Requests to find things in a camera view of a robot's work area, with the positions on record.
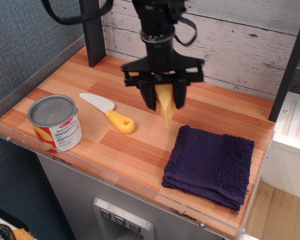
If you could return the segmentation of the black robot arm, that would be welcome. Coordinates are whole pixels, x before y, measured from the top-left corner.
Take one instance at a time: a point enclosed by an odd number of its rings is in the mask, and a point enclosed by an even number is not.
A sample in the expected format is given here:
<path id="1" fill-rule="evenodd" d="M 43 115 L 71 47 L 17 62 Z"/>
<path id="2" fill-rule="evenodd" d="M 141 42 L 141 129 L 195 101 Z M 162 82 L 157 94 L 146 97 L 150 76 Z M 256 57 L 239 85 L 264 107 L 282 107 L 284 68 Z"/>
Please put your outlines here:
<path id="1" fill-rule="evenodd" d="M 135 86 L 149 109 L 156 108 L 155 87 L 172 85 L 175 106 L 184 106 L 187 86 L 192 82 L 203 82 L 201 58 L 184 56 L 173 48 L 173 40 L 180 42 L 175 25 L 184 23 L 193 29 L 196 25 L 182 17 L 186 11 L 183 0 L 134 0 L 133 6 L 140 19 L 140 38 L 145 43 L 147 56 L 124 64 L 124 83 Z"/>

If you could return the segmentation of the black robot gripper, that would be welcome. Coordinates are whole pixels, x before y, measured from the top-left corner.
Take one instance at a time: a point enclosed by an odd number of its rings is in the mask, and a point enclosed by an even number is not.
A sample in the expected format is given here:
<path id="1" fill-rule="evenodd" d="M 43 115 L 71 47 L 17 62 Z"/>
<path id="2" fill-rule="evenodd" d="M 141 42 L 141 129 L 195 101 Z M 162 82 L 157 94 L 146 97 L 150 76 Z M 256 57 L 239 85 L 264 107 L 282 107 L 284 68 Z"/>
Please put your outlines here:
<path id="1" fill-rule="evenodd" d="M 185 104 L 187 85 L 204 81 L 204 60 L 176 52 L 173 48 L 175 36 L 173 29 L 158 36 L 141 31 L 147 56 L 121 66 L 125 85 L 138 87 L 145 105 L 151 110 L 157 105 L 154 85 L 172 84 L 175 106 L 180 109 Z"/>

